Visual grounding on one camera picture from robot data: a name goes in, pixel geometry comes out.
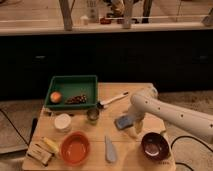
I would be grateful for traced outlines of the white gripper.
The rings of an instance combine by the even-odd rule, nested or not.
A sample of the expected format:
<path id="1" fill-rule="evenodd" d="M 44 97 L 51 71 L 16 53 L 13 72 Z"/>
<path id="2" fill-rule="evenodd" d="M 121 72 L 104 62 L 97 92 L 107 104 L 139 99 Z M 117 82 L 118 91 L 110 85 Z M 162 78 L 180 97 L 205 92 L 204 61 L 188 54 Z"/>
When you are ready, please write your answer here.
<path id="1" fill-rule="evenodd" d="M 130 136 L 132 138 L 137 139 L 139 134 L 142 132 L 143 119 L 145 117 L 145 113 L 143 111 L 137 110 L 135 107 L 131 106 L 127 110 L 126 121 L 127 125 L 131 126 L 130 128 Z"/>

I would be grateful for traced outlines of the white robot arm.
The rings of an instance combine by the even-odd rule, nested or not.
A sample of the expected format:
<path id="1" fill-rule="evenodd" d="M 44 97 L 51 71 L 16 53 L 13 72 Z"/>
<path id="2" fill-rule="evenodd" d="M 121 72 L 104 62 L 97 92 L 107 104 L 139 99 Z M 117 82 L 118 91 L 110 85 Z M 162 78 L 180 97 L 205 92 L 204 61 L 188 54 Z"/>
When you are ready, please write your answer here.
<path id="1" fill-rule="evenodd" d="M 160 101 L 155 87 L 134 92 L 130 97 L 130 103 L 136 110 L 136 115 L 153 114 L 213 144 L 213 115 Z"/>

